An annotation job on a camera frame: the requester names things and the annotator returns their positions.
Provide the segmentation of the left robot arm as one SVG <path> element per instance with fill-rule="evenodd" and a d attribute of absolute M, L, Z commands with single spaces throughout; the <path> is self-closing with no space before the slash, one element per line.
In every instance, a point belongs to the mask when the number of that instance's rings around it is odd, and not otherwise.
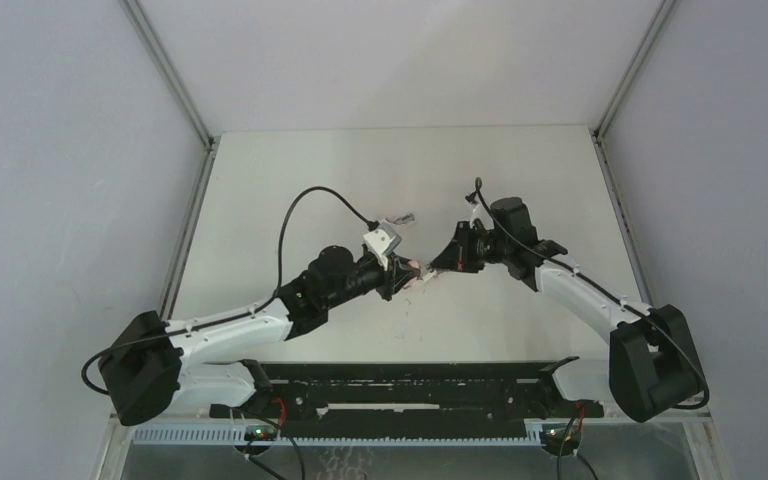
<path fill-rule="evenodd" d="M 164 321 L 137 315 L 99 358 L 99 372 L 120 423 L 140 425 L 166 412 L 212 405 L 265 414 L 273 394 L 253 359 L 233 353 L 306 335 L 332 309 L 375 291 L 389 301 L 423 274 L 419 262 L 396 254 L 384 262 L 365 250 L 323 249 L 274 300 L 208 317 Z"/>

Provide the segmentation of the staple box tray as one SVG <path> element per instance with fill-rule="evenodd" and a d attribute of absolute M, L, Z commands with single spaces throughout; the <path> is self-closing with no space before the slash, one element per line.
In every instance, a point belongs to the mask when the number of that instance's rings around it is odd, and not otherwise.
<path fill-rule="evenodd" d="M 425 283 L 432 279 L 434 279 L 439 274 L 439 271 L 436 269 L 428 269 L 428 268 L 421 268 L 419 272 L 419 276 L 416 278 L 418 283 Z"/>

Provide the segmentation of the white stapler base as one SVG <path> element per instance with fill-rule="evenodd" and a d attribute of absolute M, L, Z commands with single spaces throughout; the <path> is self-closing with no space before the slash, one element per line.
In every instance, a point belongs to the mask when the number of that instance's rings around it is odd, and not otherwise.
<path fill-rule="evenodd" d="M 389 216 L 384 221 L 393 227 L 408 228 L 416 222 L 417 218 L 414 213 L 407 213 L 403 215 Z"/>

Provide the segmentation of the pink stapler top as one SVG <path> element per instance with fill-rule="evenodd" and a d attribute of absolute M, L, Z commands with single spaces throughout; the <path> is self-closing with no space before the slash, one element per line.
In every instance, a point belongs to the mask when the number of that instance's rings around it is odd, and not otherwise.
<path fill-rule="evenodd" d="M 423 266 L 417 260 L 409 260 L 406 263 L 408 279 L 403 288 L 405 290 L 414 287 L 423 277 Z"/>

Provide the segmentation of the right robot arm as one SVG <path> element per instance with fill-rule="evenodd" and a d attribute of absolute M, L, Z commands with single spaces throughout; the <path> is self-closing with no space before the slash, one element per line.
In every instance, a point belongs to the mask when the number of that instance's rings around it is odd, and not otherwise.
<path fill-rule="evenodd" d="M 666 410 L 707 406 L 711 392 L 684 314 L 656 308 L 602 286 L 568 250 L 542 239 L 518 197 L 486 208 L 492 225 L 473 217 L 430 263 L 435 272 L 478 273 L 488 264 L 565 307 L 608 347 L 605 360 L 570 357 L 550 367 L 538 402 L 552 416 L 577 402 L 611 402 L 643 423 Z"/>

